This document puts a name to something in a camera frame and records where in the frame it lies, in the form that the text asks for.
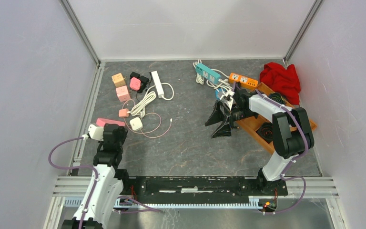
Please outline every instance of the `red cloth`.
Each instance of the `red cloth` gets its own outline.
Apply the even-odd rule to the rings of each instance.
[[[301,85],[293,64],[287,69],[274,62],[265,64],[264,70],[260,73],[260,82],[285,96],[289,103],[299,105],[298,93],[301,91]]]

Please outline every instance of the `purple cable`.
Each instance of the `purple cable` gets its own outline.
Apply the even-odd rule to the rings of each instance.
[[[138,212],[145,212],[145,211],[154,211],[154,212],[162,212],[161,210],[159,209],[154,209],[152,207],[149,207],[149,206],[146,206],[145,204],[142,204],[138,201],[136,201],[135,199],[133,198],[130,198],[130,197],[126,197],[126,196],[119,196],[118,199],[127,199],[127,200],[130,200],[138,205],[141,205],[143,206],[144,208],[147,208],[145,210],[138,210],[138,211],[120,211],[120,214],[131,214],[131,213],[138,213]]]
[[[288,115],[291,117],[291,119],[293,120],[295,126],[297,127],[297,130],[299,131],[300,135],[301,135],[301,138],[302,138],[302,141],[304,142],[304,145],[305,145],[305,150],[303,153],[301,153],[300,155],[298,156],[295,156],[291,159],[290,163],[287,164],[287,166],[283,169],[283,171],[281,172],[280,174],[280,178],[283,180],[283,181],[288,181],[288,180],[293,180],[293,179],[302,179],[303,183],[304,183],[304,189],[302,191],[302,194],[300,196],[300,198],[298,199],[298,201],[292,205],[291,207],[289,208],[286,208],[284,210],[280,210],[280,211],[276,211],[276,212],[266,212],[266,214],[268,215],[273,215],[273,214],[277,214],[277,213],[283,213],[283,212],[286,212],[286,211],[289,211],[293,208],[295,208],[302,200],[302,198],[304,198],[304,195],[305,195],[305,191],[306,191],[306,181],[305,181],[305,178],[301,177],[301,176],[296,176],[296,177],[290,177],[290,178],[284,178],[283,177],[283,174],[285,174],[285,172],[290,168],[290,166],[293,164],[293,161],[299,159],[299,158],[302,158],[303,156],[306,155],[306,153],[308,153],[308,142],[306,141],[306,138],[305,138],[305,135],[299,125],[299,123],[297,122],[296,118],[294,117],[294,115],[286,108],[284,107],[284,105],[282,104],[279,104],[278,102],[270,99],[269,97],[267,96],[264,96],[259,90],[256,89],[256,92],[257,94],[262,97],[264,100],[270,102],[271,104],[277,106],[277,107],[281,107],[285,112],[288,113]]]
[[[92,198],[92,195],[93,195],[93,191],[96,187],[96,183],[97,183],[97,178],[99,177],[99,174],[97,172],[97,170],[93,167],[93,166],[73,166],[73,167],[63,167],[63,166],[58,166],[58,165],[55,165],[52,161],[51,161],[51,156],[52,156],[52,153],[54,153],[54,150],[56,150],[58,147],[60,147],[61,145],[65,144],[65,143],[68,143],[68,142],[72,142],[72,141],[76,141],[76,140],[82,140],[84,137],[77,137],[77,138],[72,138],[72,139],[69,139],[69,140],[66,140],[66,141],[63,141],[61,143],[59,143],[58,145],[56,145],[50,152],[50,154],[48,155],[48,162],[49,164],[54,167],[54,168],[57,168],[57,169],[76,169],[76,168],[89,168],[91,170],[93,170],[93,172],[95,173],[95,180],[93,182],[93,185],[92,185],[92,189],[91,189],[91,192],[89,193],[88,195],[88,198],[86,199],[86,203],[85,203],[85,208],[88,208],[89,206],[89,202],[91,201],[91,198]],[[83,211],[82,212],[82,215],[81,215],[81,220],[79,221],[79,226],[78,226],[78,229],[82,229],[82,225],[83,225],[83,219],[85,218],[85,214],[86,212]]]

